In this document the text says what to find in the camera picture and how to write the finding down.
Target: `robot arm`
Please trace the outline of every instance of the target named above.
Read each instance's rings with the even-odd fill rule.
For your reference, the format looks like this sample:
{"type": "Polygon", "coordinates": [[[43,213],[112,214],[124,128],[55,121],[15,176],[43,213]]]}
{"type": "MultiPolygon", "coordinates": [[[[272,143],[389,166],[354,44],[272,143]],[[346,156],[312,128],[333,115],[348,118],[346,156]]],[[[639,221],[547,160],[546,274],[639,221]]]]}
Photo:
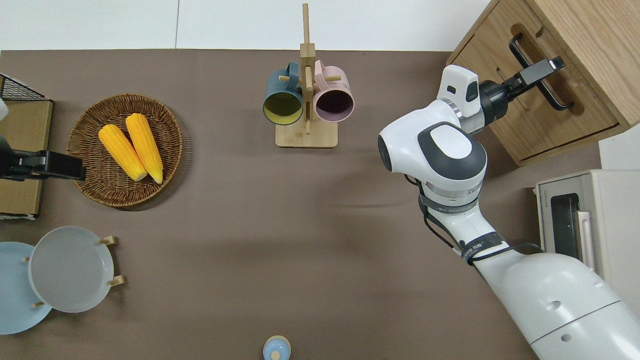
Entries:
{"type": "Polygon", "coordinates": [[[561,67],[559,58],[542,60],[501,85],[478,85],[473,72],[450,65],[437,100],[380,132],[380,157],[416,179],[424,216],[451,235],[540,359],[640,359],[640,322],[597,274],[568,256],[517,252],[479,209],[486,152],[468,133],[561,67]]]}

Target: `mug handle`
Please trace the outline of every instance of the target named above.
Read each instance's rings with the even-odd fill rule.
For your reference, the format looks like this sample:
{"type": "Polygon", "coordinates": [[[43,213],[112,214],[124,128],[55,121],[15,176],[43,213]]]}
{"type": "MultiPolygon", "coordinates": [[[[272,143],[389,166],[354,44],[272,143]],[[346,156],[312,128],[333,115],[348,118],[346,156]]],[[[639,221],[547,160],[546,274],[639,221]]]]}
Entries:
{"type": "Polygon", "coordinates": [[[322,60],[316,60],[316,73],[314,74],[314,80],[316,81],[316,85],[318,86],[318,89],[320,89],[320,91],[323,91],[324,89],[328,88],[329,85],[327,85],[326,80],[324,79],[324,64],[322,63],[322,60]]]}
{"type": "Polygon", "coordinates": [[[289,66],[287,66],[287,76],[289,77],[289,81],[287,82],[287,90],[290,92],[296,92],[296,87],[298,87],[298,74],[300,73],[300,65],[293,61],[289,62],[289,66]]]}

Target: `oven window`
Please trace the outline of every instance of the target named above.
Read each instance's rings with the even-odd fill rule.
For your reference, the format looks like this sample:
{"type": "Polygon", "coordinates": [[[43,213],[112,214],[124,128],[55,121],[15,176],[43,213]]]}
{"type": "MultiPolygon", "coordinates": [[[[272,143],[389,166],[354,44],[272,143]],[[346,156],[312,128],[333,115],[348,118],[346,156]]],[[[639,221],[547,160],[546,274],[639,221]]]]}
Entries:
{"type": "Polygon", "coordinates": [[[551,220],[554,227],[556,253],[580,259],[578,255],[578,223],[575,214],[580,209],[578,194],[568,193],[551,198],[551,220]]]}

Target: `yellow corn cob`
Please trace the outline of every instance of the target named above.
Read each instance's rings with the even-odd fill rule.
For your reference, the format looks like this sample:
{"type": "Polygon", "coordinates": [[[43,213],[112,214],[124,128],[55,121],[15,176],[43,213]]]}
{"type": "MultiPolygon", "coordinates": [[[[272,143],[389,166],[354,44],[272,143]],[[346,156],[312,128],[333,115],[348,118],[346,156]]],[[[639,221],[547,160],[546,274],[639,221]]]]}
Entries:
{"type": "Polygon", "coordinates": [[[147,176],[147,171],[142,166],[136,151],[117,126],[105,125],[98,131],[98,137],[113,159],[133,181],[142,180],[147,176]]]}
{"type": "Polygon", "coordinates": [[[133,113],[127,117],[127,130],[133,141],[133,147],[136,148],[138,157],[142,161],[149,175],[158,183],[162,183],[162,160],[160,152],[151,133],[151,128],[147,122],[147,118],[138,113],[133,113]]]}

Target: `wire basket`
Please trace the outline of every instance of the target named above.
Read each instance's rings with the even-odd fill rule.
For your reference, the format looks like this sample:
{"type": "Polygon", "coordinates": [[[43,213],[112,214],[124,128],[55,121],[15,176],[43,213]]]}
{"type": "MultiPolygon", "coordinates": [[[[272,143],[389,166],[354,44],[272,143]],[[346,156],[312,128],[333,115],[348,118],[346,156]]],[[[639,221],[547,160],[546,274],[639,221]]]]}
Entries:
{"type": "Polygon", "coordinates": [[[0,74],[0,99],[7,101],[50,101],[46,96],[34,91],[19,80],[0,74]]]}

